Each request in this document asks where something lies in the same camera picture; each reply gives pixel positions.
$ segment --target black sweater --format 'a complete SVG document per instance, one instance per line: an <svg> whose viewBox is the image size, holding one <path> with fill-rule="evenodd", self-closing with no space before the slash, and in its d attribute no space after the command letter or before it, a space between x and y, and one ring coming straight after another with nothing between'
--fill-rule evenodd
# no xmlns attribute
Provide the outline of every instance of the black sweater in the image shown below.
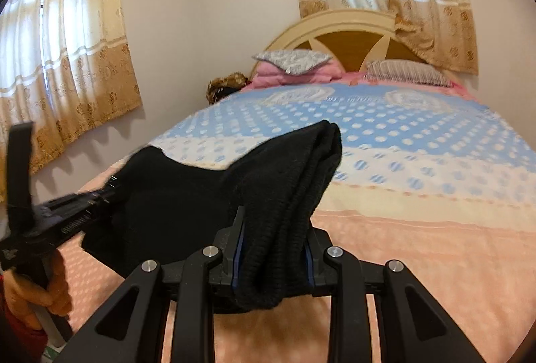
<svg viewBox="0 0 536 363"><path fill-rule="evenodd" d="M183 165L147 147L115 175L128 199L86 231L82 247L123 275L154 259L186 259L245 207L236 303L272 308L308 292L302 251L310 217L340 163L336 124L273 138L226 170Z"/></svg>

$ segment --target bed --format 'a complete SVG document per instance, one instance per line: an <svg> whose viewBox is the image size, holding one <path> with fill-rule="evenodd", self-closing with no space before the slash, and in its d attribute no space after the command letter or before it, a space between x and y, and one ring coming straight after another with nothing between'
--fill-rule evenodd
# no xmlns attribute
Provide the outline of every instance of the bed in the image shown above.
<svg viewBox="0 0 536 363"><path fill-rule="evenodd" d="M397 41L394 25L373 11L320 13L267 49L328 52L347 71L375 59L422 61ZM321 119L339 125L344 149L313 224L360 259L402 260L488 363L506 362L536 318L536 154L463 88L329 83L235 93L151 144L177 161L219 169ZM84 189L97 189L123 162ZM122 280L79 242L61 248L74 329ZM270 311L216 316L216 361L325 362L329 315L329 299L303 296ZM169 318L163 361L171 329ZM374 331L373 354L379 362Z"/></svg>

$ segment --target wooden headboard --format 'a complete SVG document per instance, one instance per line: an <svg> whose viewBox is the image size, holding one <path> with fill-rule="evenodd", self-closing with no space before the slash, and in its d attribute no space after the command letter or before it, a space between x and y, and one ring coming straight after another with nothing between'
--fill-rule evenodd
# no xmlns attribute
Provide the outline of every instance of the wooden headboard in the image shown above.
<svg viewBox="0 0 536 363"><path fill-rule="evenodd" d="M373 10L327 10L290 26L266 50L309 49L330 54L347 72L363 71L366 62L407 59L424 62L395 35L395 14ZM251 71L253 78L255 68ZM458 82L454 73L444 72Z"/></svg>

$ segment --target metal screw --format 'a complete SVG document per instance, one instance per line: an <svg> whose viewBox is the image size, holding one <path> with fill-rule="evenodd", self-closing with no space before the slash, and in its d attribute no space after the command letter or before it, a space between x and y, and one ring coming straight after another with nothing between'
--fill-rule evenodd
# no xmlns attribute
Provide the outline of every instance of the metal screw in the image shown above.
<svg viewBox="0 0 536 363"><path fill-rule="evenodd" d="M214 257L218 255L218 252L220 252L220 250L218 249L218 247L215 247L214 245L210 245L209 247L203 248L203 255L207 257Z"/></svg>
<svg viewBox="0 0 536 363"><path fill-rule="evenodd" d="M156 267L158 266L158 263L154 260L147 260L147 261L144 261L142 264L141 264L141 269L144 271L144 272L153 272Z"/></svg>
<svg viewBox="0 0 536 363"><path fill-rule="evenodd" d="M391 260L388 264L388 267L393 272L400 272L404 269L404 263L400 260Z"/></svg>
<svg viewBox="0 0 536 363"><path fill-rule="evenodd" d="M340 247L329 247L328 256L330 257L340 257L344 254L344 251Z"/></svg>

